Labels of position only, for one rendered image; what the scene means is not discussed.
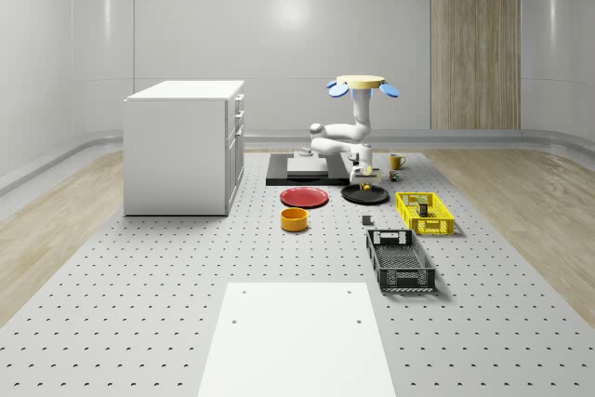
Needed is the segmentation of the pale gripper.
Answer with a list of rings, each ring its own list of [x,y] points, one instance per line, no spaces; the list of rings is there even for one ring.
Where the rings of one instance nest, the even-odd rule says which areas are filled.
[[[350,183],[358,185],[361,188],[362,183],[368,183],[371,186],[381,182],[381,170],[379,168],[353,168],[350,172]]]

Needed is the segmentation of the black plate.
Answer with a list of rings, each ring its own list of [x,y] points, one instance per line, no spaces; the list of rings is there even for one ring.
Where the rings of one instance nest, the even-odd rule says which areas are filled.
[[[351,184],[341,190],[342,197],[357,205],[380,205],[389,201],[389,193],[376,185],[365,190],[360,184]]]

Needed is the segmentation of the red plate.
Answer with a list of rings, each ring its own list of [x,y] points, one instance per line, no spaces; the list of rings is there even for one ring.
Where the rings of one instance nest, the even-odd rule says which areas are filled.
[[[295,187],[282,191],[280,200],[289,207],[310,209],[325,205],[328,202],[328,194],[319,188]]]

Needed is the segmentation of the yellow basket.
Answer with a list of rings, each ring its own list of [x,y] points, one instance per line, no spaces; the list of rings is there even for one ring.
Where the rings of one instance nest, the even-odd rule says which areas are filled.
[[[427,202],[427,216],[418,211]],[[453,234],[455,218],[434,192],[397,192],[396,207],[407,229],[417,234]]]

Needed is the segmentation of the yellow bowl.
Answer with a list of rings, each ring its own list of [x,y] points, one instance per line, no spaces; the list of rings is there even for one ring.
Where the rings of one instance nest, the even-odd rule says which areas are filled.
[[[299,207],[289,207],[281,212],[281,227],[287,232],[302,232],[308,228],[308,212]]]

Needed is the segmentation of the black stove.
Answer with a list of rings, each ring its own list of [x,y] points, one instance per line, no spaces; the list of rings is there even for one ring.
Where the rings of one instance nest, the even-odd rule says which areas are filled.
[[[267,186],[347,186],[350,167],[344,153],[320,155],[314,152],[272,153],[266,176]]]

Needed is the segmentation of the tan drone with blue rotors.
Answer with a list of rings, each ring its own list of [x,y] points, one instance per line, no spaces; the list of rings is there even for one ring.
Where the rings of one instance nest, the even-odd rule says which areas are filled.
[[[379,88],[389,97],[398,98],[400,95],[396,87],[389,85],[384,77],[377,75],[340,75],[334,81],[330,81],[326,87],[333,98],[345,95],[349,89]]]

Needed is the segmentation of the dark grey basket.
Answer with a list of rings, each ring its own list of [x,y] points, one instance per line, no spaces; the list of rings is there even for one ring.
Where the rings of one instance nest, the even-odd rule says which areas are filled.
[[[435,267],[413,231],[368,230],[366,244],[381,289],[435,288]]]

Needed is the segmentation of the white board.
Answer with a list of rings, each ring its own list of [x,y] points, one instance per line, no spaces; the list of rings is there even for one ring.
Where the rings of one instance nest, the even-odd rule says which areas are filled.
[[[228,284],[198,397],[395,397],[366,284]]]

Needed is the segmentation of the white cabinet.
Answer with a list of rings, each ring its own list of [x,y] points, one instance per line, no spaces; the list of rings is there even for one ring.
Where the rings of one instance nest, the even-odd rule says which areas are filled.
[[[244,85],[164,81],[125,100],[125,214],[229,214],[244,168]]]

